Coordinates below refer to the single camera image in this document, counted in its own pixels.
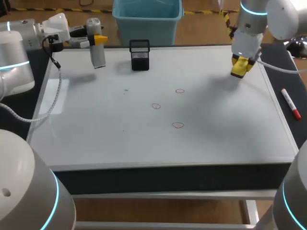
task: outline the small red circle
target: small red circle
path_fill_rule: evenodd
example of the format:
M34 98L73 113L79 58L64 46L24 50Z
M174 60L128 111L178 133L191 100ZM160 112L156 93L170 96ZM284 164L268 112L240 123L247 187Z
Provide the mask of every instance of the small red circle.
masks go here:
M181 122L174 122L172 125L175 128L182 128L184 126L184 124Z
M153 103L152 104L152 108L154 109L160 109L161 108L161 105L157 104L157 103Z
M183 90L183 89L177 89L176 90L176 93L184 93L185 92L185 90Z

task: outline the glowing blue ring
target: glowing blue ring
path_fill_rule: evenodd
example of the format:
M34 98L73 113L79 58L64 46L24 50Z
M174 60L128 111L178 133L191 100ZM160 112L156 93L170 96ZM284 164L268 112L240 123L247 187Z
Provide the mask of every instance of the glowing blue ring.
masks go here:
M261 15L261 16L268 15L268 13L258 13L258 12L250 11L250 10L246 9L246 8L243 6L242 2L241 2L241 7L242 7L242 9L244 9L246 12L251 13L251 14L254 14L254 15Z
M40 229L40 230L44 230L47 225L49 224L49 222L51 221L52 217L53 217L53 214L54 212L56 211L57 209L57 205L58 205L58 201L59 201L59 183L58 183L58 180L57 180L57 177L55 176L55 174L52 172L53 176L54 176L54 179L56 180L56 183L57 183L57 196L56 196L56 202L54 202L54 206L53 206L53 209L50 213L50 216L49 218L47 219L46 223L44 224L44 226Z
M300 222L298 222L298 220L295 218L295 216L293 215L293 213L291 212L289 206L288 206L288 203L286 201L286 196L284 195L284 182L283 182L283 200L284 200L284 204L286 205L287 209L288 209L288 212L290 213L290 216L293 218L293 220L297 223L298 226L301 227L302 230L306 230L304 228L303 225L300 224Z
M30 63L29 61L26 61L26 62L15 64L15 65L3 66L3 67L0 67L0 70L14 68L14 67L18 67L18 66L23 66L23 65L26 65L26 64L29 64L29 63Z

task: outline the whiteboard marker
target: whiteboard marker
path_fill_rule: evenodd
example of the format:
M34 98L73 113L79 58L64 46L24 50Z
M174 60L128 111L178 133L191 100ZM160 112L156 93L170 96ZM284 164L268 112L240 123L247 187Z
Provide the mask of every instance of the whiteboard marker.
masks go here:
M290 106L296 120L297 121L301 120L302 117L299 114L298 110L296 109L296 106L294 105L293 101L291 100L291 98L290 98L289 94L287 93L286 89L282 89L282 94L283 94L284 98L286 99L286 101L288 102L288 105Z

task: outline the black table mat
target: black table mat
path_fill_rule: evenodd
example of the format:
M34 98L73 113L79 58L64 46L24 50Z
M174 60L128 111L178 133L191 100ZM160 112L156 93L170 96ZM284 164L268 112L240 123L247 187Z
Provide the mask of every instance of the black table mat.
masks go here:
M261 59L284 69L295 70L282 44L263 45ZM17 114L32 118L46 72L48 57L42 50L28 52L35 87L25 93L4 98L3 103ZM265 68L297 146L307 139L307 91L298 74L285 74ZM297 122L281 94L286 88L302 120ZM0 109L0 128L26 139L30 124ZM215 191L277 189L290 164L178 166L116 170L56 172L71 194L128 192Z

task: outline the black cable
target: black cable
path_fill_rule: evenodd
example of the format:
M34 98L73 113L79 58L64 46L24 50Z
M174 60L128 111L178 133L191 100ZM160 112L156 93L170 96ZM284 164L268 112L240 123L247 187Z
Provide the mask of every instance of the black cable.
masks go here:
M81 4L81 0L79 0L79 5L80 5L80 6L90 6L90 5L92 5L93 3L94 3L94 0L92 0L92 2L89 3L89 4L83 5L83 4Z
M44 47L44 42L45 42L47 39L49 40L50 53L48 53L47 50L46 50L46 48ZM52 63L53 63L58 69L60 69L60 68L61 68L61 65L52 57L52 44L53 44L53 40L58 40L58 39L56 38L56 36L53 36L53 35L45 37L45 38L43 39L43 41L42 41L42 47L43 47L43 50L44 50L44 52L46 53L46 55L47 55L47 56L50 58L50 60L52 61Z

